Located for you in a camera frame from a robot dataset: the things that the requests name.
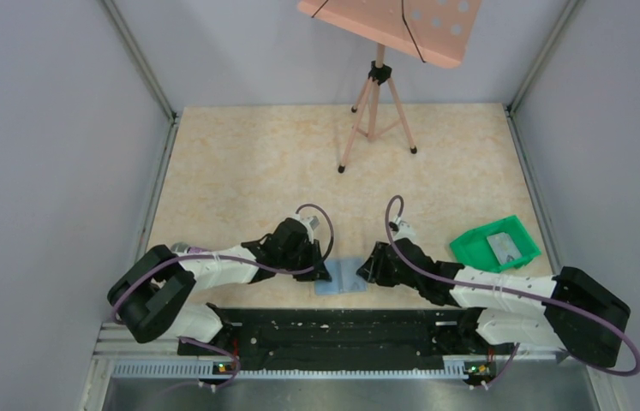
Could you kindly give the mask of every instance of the white wall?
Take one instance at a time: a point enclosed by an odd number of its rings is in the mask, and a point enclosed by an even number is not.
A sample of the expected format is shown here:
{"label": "white wall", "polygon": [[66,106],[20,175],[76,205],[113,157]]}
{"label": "white wall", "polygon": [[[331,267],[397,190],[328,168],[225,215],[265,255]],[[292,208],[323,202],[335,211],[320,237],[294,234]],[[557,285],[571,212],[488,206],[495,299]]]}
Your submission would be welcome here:
{"label": "white wall", "polygon": [[[299,0],[117,3],[178,109],[349,103],[374,59],[373,43],[311,20],[297,11]],[[464,63],[452,70],[388,51],[401,98],[511,102],[564,4],[485,0]]]}
{"label": "white wall", "polygon": [[[518,122],[562,262],[630,305],[640,348],[640,1],[587,2]],[[640,375],[625,386],[640,409]]]}
{"label": "white wall", "polygon": [[75,409],[166,136],[95,1],[0,1],[0,409]]}

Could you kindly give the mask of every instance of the gray floor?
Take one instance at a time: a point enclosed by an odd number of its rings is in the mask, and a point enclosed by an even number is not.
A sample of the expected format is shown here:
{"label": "gray floor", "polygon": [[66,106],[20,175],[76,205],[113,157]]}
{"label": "gray floor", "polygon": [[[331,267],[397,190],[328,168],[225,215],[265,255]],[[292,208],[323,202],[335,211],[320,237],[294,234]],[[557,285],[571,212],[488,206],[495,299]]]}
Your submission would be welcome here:
{"label": "gray floor", "polygon": [[113,379],[104,411],[597,410],[580,366],[518,361],[490,391],[449,380],[243,380],[212,394],[193,386],[155,395],[176,380]]}

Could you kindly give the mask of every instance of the tripod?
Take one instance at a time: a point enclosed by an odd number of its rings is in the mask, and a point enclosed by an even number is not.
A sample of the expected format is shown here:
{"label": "tripod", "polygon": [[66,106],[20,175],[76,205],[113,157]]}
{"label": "tripod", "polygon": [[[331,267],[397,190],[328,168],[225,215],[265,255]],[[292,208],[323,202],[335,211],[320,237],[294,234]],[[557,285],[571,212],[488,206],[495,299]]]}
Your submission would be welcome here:
{"label": "tripod", "polygon": [[[350,149],[352,148],[352,143],[355,141],[355,136],[359,133],[368,138],[368,140],[373,141],[380,137],[384,132],[394,128],[398,124],[403,124],[403,130],[405,131],[405,137],[408,139],[408,146],[410,147],[410,152],[416,154],[418,152],[418,148],[416,147],[416,143],[413,141],[413,136],[410,134],[410,128],[408,127],[408,121],[405,119],[405,114],[403,113],[403,106],[400,103],[400,98],[398,97],[398,91],[395,89],[395,83],[391,78],[392,68],[390,66],[386,66],[383,63],[386,54],[386,47],[380,43],[378,43],[378,54],[375,60],[373,61],[372,68],[368,73],[368,79],[365,81],[365,84],[362,86],[362,90],[360,91],[360,95],[357,96],[357,101],[355,105],[350,109],[353,113],[357,113],[360,111],[360,114],[357,115],[355,119],[355,123],[352,125],[352,131],[350,132],[350,139],[347,142],[347,146],[344,148],[344,154],[342,157],[342,161],[340,162],[340,166],[338,167],[338,172],[343,173],[344,167],[347,164],[347,160],[350,157]],[[380,99],[380,85],[387,81],[388,87],[390,88],[390,93],[392,94],[392,99],[395,102],[395,107],[398,109],[398,119],[393,122],[391,125],[381,129],[380,131],[375,131],[375,120],[378,115],[378,101]],[[365,107],[368,105],[368,98],[372,94],[372,101],[370,102],[370,121],[368,122],[368,131],[360,129],[360,121],[362,119],[362,114],[365,111]]]}

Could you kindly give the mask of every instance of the black cord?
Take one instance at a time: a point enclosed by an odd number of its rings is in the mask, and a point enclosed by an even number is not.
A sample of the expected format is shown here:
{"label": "black cord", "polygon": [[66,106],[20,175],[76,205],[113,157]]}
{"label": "black cord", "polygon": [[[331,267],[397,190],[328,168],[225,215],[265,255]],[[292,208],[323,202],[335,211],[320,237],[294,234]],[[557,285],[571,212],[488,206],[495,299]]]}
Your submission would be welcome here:
{"label": "black cord", "polygon": [[320,8],[317,9],[317,11],[314,12],[314,14],[312,15],[312,18],[314,18],[317,15],[317,13],[319,13],[320,10],[322,10],[322,8],[325,7],[325,4],[327,4],[327,2],[329,2],[329,1],[330,0],[325,0],[325,2],[320,6]]}
{"label": "black cord", "polygon": [[410,27],[408,27],[408,21],[405,20],[405,0],[400,0],[400,16],[403,18],[403,24],[405,25],[405,29],[408,30],[408,34],[410,34],[410,39],[413,40],[413,45],[416,47],[416,51],[418,51],[418,56],[421,58],[421,62],[425,63],[426,60],[423,58],[423,54],[421,54],[421,49],[418,47],[416,43],[416,38],[413,37],[413,33],[410,31]]}

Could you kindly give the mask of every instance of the beige table surface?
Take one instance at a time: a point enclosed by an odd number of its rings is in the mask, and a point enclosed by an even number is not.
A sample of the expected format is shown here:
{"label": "beige table surface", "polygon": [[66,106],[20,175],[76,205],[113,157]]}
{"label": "beige table surface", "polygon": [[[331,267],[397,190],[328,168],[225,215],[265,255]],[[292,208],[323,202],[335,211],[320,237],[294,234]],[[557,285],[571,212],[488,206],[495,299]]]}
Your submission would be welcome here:
{"label": "beige table surface", "polygon": [[[509,273],[548,276],[521,166],[500,104],[407,104],[418,153],[400,127],[374,142],[358,136],[347,170],[337,172],[354,115],[347,105],[187,108],[170,158],[150,246],[177,241],[221,250],[257,240],[305,202],[330,214],[330,258],[369,256],[385,241],[383,217],[394,194],[404,219],[434,259],[455,261],[448,244],[468,229],[519,216],[542,256]],[[379,128],[394,121],[381,105]],[[329,232],[316,231],[326,249]],[[192,301],[220,307],[434,307],[414,290],[368,285],[364,293],[318,296],[287,275],[227,284]]]}

